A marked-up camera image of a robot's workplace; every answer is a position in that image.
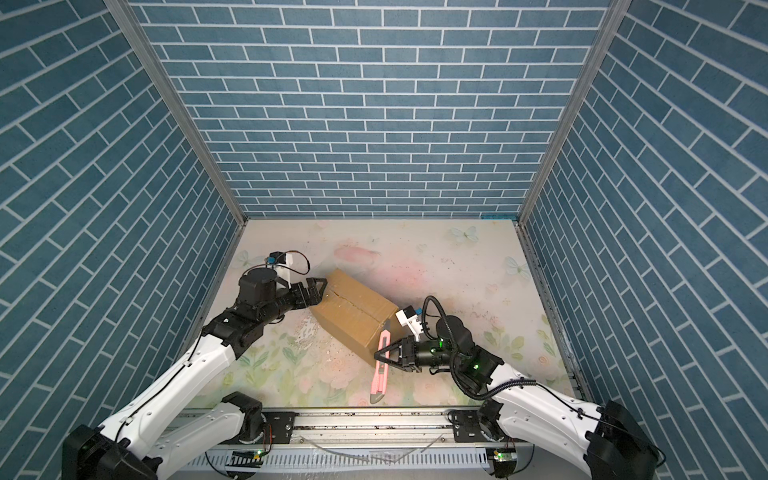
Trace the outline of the pink utility knife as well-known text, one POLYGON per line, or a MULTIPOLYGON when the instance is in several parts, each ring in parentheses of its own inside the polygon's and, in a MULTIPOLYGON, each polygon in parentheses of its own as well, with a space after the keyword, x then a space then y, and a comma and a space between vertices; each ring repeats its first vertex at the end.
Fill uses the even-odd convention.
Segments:
MULTIPOLYGON (((377 351, 388 347, 391 342, 390 321, 386 320, 383 324, 379 336, 377 351)), ((386 362, 377 360, 375 363, 375 373, 372 379, 369 402, 371 405, 379 403, 385 396, 388 383, 389 367, 386 362)))

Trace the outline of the brown cardboard express box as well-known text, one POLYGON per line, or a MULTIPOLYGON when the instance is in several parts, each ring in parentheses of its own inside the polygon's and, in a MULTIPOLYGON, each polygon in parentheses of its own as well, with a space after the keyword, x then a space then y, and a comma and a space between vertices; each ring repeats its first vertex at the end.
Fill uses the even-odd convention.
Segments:
POLYGON ((379 338, 389 322, 391 340, 410 334, 396 319, 400 308, 340 269, 327 277, 322 301, 310 308, 318 323, 371 367, 379 338))

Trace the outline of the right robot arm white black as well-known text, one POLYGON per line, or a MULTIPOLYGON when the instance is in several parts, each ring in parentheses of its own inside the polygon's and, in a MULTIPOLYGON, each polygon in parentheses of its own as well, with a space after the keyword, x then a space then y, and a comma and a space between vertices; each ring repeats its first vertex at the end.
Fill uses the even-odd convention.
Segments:
POLYGON ((492 442, 527 441, 593 479, 651 479, 666 461, 624 406, 579 400, 526 377, 476 344, 456 316, 439 319, 435 337, 409 335, 374 357, 406 372, 427 367, 449 374, 480 404, 472 419, 450 417, 460 432, 477 428, 492 442))

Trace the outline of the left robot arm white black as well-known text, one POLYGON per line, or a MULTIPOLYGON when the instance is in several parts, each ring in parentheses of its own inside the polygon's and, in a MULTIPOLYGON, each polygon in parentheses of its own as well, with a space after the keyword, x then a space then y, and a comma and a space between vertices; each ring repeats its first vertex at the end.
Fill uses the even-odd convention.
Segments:
POLYGON ((320 304, 324 278, 290 284, 254 267, 239 279, 234 304, 211 319, 193 346, 125 407, 96 427, 80 425, 62 445, 65 479, 167 479, 212 447, 267 444, 262 403, 241 392, 169 432, 168 425, 219 373, 235 363, 264 328, 286 313, 320 304))

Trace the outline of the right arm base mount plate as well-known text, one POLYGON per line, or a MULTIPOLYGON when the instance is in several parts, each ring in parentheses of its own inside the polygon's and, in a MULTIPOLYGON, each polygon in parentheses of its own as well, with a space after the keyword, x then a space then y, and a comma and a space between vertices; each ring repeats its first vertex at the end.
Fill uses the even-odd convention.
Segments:
POLYGON ((485 408, 449 410, 446 418, 452 426, 456 443, 505 443, 509 440, 498 423, 498 412, 485 408))

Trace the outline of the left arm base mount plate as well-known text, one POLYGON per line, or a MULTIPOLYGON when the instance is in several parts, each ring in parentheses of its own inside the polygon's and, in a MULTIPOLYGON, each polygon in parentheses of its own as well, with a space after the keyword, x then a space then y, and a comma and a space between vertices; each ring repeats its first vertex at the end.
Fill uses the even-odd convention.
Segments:
POLYGON ((296 412, 285 410, 246 414, 237 441, 263 446, 287 445, 291 441, 296 418, 296 412))

